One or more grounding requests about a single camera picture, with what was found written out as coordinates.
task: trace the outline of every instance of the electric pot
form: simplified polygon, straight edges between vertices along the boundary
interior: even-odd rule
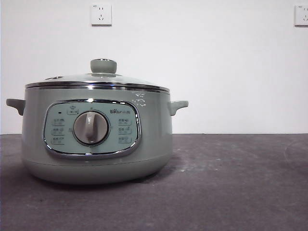
[[[169,89],[116,73],[116,62],[91,61],[92,73],[26,85],[7,99],[23,116],[22,160],[34,176],[99,184],[159,171],[172,154],[171,116],[187,101]]]

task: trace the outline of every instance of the electrical outlet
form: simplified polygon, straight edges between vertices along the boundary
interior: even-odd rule
[[[94,26],[111,26],[111,4],[92,4],[91,24]]]
[[[295,26],[308,26],[308,5],[295,6]]]

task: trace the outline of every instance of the side handle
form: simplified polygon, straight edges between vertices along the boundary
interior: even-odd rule
[[[170,115],[174,116],[177,110],[183,107],[188,107],[188,101],[174,101],[169,103]]]
[[[18,114],[22,116],[24,114],[26,101],[25,100],[17,100],[17,99],[7,99],[6,105],[8,105],[9,107],[16,108],[18,110]]]

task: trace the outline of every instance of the glass lid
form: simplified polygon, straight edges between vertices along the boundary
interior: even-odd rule
[[[116,62],[110,59],[94,59],[91,61],[92,73],[83,75],[57,76],[47,78],[41,82],[30,83],[26,88],[35,87],[70,87],[72,86],[97,86],[115,89],[136,88],[149,90],[162,90],[169,92],[168,88],[143,81],[137,78],[125,77],[116,74]]]

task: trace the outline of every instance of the gray table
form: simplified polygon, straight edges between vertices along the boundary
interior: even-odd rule
[[[308,134],[174,135],[159,173],[70,186],[28,174],[1,136],[2,231],[308,230]]]

